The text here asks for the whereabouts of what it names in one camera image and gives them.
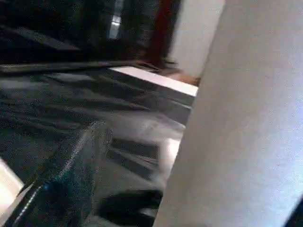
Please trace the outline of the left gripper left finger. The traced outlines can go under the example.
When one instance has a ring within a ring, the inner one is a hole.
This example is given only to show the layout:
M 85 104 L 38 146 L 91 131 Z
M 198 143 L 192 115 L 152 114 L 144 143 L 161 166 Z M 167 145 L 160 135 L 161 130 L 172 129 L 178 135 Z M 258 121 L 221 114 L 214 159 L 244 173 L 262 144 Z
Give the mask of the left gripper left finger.
M 14 226 L 80 227 L 92 210 L 110 140 L 108 126 L 93 122 L 61 142 L 19 193 Z

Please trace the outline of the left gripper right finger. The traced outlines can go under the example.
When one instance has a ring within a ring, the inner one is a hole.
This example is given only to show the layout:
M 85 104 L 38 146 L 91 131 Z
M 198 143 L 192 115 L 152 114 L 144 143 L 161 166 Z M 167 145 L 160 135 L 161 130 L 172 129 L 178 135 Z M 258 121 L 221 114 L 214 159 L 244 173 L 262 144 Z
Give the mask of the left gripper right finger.
M 292 212 L 284 227 L 303 227 L 303 198 Z

